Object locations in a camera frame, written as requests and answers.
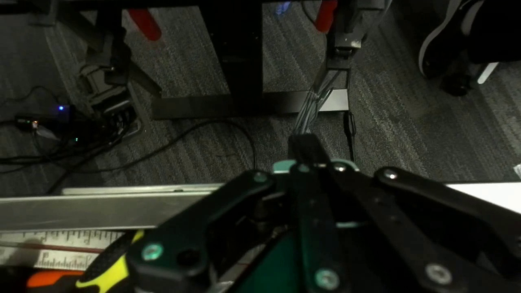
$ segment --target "black cable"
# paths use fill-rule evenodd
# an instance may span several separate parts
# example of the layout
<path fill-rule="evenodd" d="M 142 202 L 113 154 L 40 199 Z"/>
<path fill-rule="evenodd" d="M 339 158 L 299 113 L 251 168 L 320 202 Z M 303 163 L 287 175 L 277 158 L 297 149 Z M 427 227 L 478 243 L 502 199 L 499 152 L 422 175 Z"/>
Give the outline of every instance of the black cable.
<path fill-rule="evenodd" d="M 326 84 L 323 92 L 330 92 L 333 88 L 333 85 L 338 82 L 338 79 L 341 77 L 341 70 L 336 72 L 336 75 Z"/>
<path fill-rule="evenodd" d="M 352 80 L 352 70 L 346 72 L 346 90 L 349 92 Z M 349 147 L 351 160 L 356 162 L 356 139 L 357 139 L 357 123 L 354 113 L 349 110 L 344 113 L 344 136 Z"/>
<path fill-rule="evenodd" d="M 315 22 L 316 22 L 316 20 L 312 17 L 312 12 L 308 10 L 307 2 L 300 2 L 300 5 L 302 5 L 302 9 L 303 9 L 305 17 L 308 18 L 308 22 L 315 27 Z"/>
<path fill-rule="evenodd" d="M 150 152 L 149 155 L 139 158 L 139 160 L 134 160 L 128 165 L 123 165 L 123 167 L 118 167 L 118 168 L 105 168 L 105 170 L 89 170 L 89 171 L 79 171 L 79 173 L 115 173 L 115 171 L 123 171 L 123 170 L 129 170 L 129 168 L 134 168 L 163 152 L 167 152 L 168 149 L 172 149 L 173 145 L 180 144 L 183 139 L 186 139 L 188 136 L 191 136 L 193 132 L 203 129 L 203 127 L 207 127 L 207 126 L 216 126 L 216 124 L 225 124 L 225 126 L 230 126 L 230 127 L 235 127 L 238 129 L 248 140 L 250 147 L 251 147 L 251 152 L 253 152 L 253 168 L 256 170 L 258 168 L 258 149 L 256 149 L 256 144 L 253 140 L 253 137 L 248 134 L 248 131 L 245 127 L 242 127 L 240 124 L 237 123 L 232 123 L 232 121 L 206 121 L 206 123 L 201 123 L 188 131 L 185 131 L 183 134 L 180 134 L 176 139 L 173 139 L 172 142 L 168 142 L 167 145 Z"/>
<path fill-rule="evenodd" d="M 106 144 L 103 149 L 93 152 L 92 155 L 85 157 L 82 162 L 76 163 L 74 167 L 67 168 L 66 173 L 54 181 L 54 184 L 48 189 L 46 194 L 53 194 L 58 188 L 63 186 L 63 183 L 71 178 L 72 175 L 76 175 L 77 170 L 80 170 L 84 165 L 90 163 L 92 160 L 95 160 L 97 157 L 113 150 L 116 145 L 119 145 L 123 142 L 123 136 L 119 136 L 115 142 Z"/>
<path fill-rule="evenodd" d="M 59 142 L 53 147 L 53 150 L 48 152 L 48 150 L 45 150 L 45 149 L 40 145 L 40 139 L 41 139 L 41 137 L 40 137 L 38 134 L 35 134 L 33 139 L 35 139 L 33 142 L 35 142 L 35 147 L 36 147 L 38 154 L 40 154 L 43 158 L 48 158 L 48 160 L 53 160 L 53 155 L 56 155 L 56 154 L 59 154 L 59 152 L 63 152 L 63 150 L 67 149 L 67 142 L 59 140 Z"/>
<path fill-rule="evenodd" d="M 46 165 L 46 163 L 56 163 L 61 160 L 67 160 L 67 158 L 74 158 L 79 155 L 85 155 L 92 150 L 97 150 L 100 147 L 103 147 L 108 140 L 105 142 L 95 142 L 92 145 L 87 147 L 74 147 L 72 150 L 58 150 L 54 154 L 49 155 L 40 155 L 40 157 L 10 157 L 10 158 L 0 158 L 0 165 L 17 165 L 17 167 L 35 167 L 35 165 Z"/>
<path fill-rule="evenodd" d="M 20 171 L 25 171 L 25 170 L 28 170 L 28 168 L 30 168 L 30 167 L 20 167 L 20 168 L 15 168 L 15 170 L 6 170 L 6 171 L 0 171 L 0 176 L 20 173 Z"/>
<path fill-rule="evenodd" d="M 9 126 L 15 126 L 15 121 L 10 119 L 10 121 L 0 121 L 0 127 L 9 127 Z"/>
<path fill-rule="evenodd" d="M 27 103 L 36 92 L 45 92 L 45 93 L 48 93 L 58 105 L 61 103 L 59 95 L 56 95 L 51 88 L 43 87 L 43 85 L 36 85 L 36 87 L 33 87 L 33 88 L 30 90 L 30 93 L 25 95 L 23 98 L 4 100 L 2 105 L 7 105 L 7 103 Z"/>

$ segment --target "ruler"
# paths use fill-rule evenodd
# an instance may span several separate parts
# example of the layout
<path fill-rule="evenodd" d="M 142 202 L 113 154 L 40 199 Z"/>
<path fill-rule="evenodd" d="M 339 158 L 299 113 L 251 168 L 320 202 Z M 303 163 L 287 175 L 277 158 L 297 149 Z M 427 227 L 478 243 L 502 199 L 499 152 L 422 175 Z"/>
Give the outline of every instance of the ruler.
<path fill-rule="evenodd" d="M 0 267 L 87 271 L 121 237 L 115 232 L 0 233 Z"/>

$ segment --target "red object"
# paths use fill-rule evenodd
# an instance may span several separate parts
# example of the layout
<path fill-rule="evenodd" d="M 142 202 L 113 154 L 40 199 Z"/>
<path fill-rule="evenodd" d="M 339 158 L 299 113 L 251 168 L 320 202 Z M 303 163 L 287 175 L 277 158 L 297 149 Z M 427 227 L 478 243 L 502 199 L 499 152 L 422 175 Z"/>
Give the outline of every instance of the red object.
<path fill-rule="evenodd" d="M 147 40 L 154 43 L 162 40 L 162 28 L 149 10 L 129 10 L 129 15 Z"/>
<path fill-rule="evenodd" d="M 32 276 L 27 284 L 28 293 L 71 292 L 84 272 L 74 271 L 43 271 Z"/>
<path fill-rule="evenodd" d="M 315 28 L 321 33 L 330 33 L 336 20 L 339 0 L 323 0 L 320 15 L 316 17 Z"/>

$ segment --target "screw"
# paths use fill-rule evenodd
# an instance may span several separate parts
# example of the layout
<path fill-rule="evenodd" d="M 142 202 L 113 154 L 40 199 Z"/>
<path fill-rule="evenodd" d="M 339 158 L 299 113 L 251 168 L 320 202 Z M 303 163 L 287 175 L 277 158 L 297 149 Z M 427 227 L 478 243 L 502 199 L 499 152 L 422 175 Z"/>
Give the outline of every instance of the screw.
<path fill-rule="evenodd" d="M 427 277 L 429 280 L 439 284 L 439 285 L 450 285 L 453 284 L 453 274 L 452 271 L 448 271 L 447 267 L 440 266 L 440 264 L 429 264 L 426 267 Z"/>
<path fill-rule="evenodd" d="M 347 167 L 343 165 L 343 163 L 336 163 L 334 168 L 336 168 L 338 173 L 346 173 L 347 171 Z"/>
<path fill-rule="evenodd" d="M 321 269 L 315 276 L 315 282 L 320 289 L 334 292 L 341 287 L 341 279 L 334 271 Z"/>
<path fill-rule="evenodd" d="M 266 183 L 269 178 L 268 178 L 268 175 L 266 173 L 256 173 L 255 175 L 255 181 L 256 183 Z"/>
<path fill-rule="evenodd" d="M 391 181 L 398 180 L 398 173 L 395 170 L 386 170 L 385 176 Z"/>
<path fill-rule="evenodd" d="M 300 165 L 300 167 L 299 167 L 299 171 L 300 171 L 300 173 L 310 173 L 312 170 L 308 168 L 308 165 Z"/>
<path fill-rule="evenodd" d="M 142 253 L 142 258 L 147 263 L 159 261 L 162 256 L 163 256 L 163 246 L 162 245 L 149 245 Z"/>

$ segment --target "metal frame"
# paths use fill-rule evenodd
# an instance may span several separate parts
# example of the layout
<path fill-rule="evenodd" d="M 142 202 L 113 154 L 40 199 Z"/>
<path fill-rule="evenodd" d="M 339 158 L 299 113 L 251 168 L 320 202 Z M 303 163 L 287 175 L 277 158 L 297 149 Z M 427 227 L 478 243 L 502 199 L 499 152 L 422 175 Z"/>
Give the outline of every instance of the metal frame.
<path fill-rule="evenodd" d="M 521 292 L 520 214 L 398 168 L 360 175 L 310 134 L 290 150 L 279 175 L 246 171 L 136 243 L 136 290 L 209 292 L 266 245 L 232 292 Z"/>
<path fill-rule="evenodd" d="M 155 100 L 152 103 L 154 119 L 295 114 L 302 110 L 307 92 L 264 93 L 263 90 L 263 4 L 269 2 L 276 0 L 242 2 L 242 5 L 232 0 L 30 0 L 30 5 L 22 5 L 17 0 L 2 0 L 0 15 L 35 14 L 35 9 L 43 15 L 56 12 L 49 18 L 56 18 L 56 22 L 71 28 L 90 49 L 105 53 L 108 35 L 92 25 L 80 10 L 121 12 L 124 9 L 199 5 L 229 82 L 230 97 Z M 113 54 L 121 56 L 128 48 L 118 46 L 115 49 Z M 154 97 L 162 97 L 160 85 L 134 62 L 129 61 L 126 70 L 129 79 Z M 347 95 L 331 95 L 330 100 L 331 103 L 323 111 L 349 111 Z"/>
<path fill-rule="evenodd" d="M 0 232 L 155 228 L 222 184 L 64 189 L 64 196 L 0 199 Z M 521 214 L 521 183 L 448 184 Z"/>

